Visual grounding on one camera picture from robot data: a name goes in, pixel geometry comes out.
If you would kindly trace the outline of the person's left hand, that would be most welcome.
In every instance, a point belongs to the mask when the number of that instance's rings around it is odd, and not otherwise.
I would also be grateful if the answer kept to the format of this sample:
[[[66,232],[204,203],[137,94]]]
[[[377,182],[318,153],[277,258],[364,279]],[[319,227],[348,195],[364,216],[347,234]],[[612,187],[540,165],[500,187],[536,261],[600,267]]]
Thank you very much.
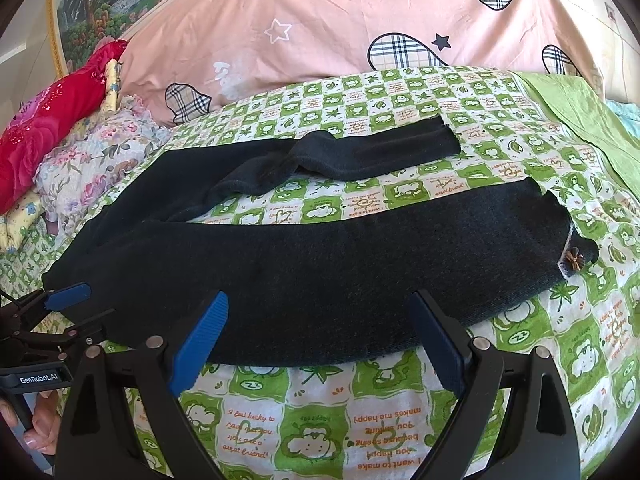
[[[58,414],[58,390],[41,391],[36,396],[32,429],[24,432],[28,448],[43,455],[54,455],[58,446],[61,416]]]

